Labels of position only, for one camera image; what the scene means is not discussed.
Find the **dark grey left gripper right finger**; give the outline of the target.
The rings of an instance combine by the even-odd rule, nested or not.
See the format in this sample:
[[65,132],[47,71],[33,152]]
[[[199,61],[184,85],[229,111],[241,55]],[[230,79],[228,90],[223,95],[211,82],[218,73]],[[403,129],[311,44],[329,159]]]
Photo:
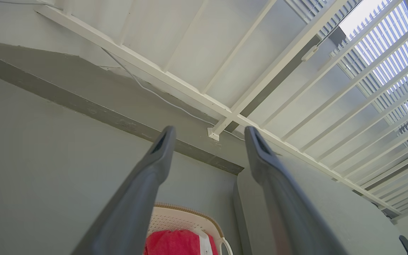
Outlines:
[[346,255],[324,218],[254,126],[244,130],[251,175],[262,187],[277,255]]

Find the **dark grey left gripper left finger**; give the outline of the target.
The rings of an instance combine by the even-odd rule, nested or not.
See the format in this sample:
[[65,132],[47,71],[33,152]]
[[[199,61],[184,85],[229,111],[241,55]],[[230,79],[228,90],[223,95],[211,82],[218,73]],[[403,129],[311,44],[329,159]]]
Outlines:
[[141,255],[154,202],[167,179],[176,130],[167,126],[73,250],[73,255]]

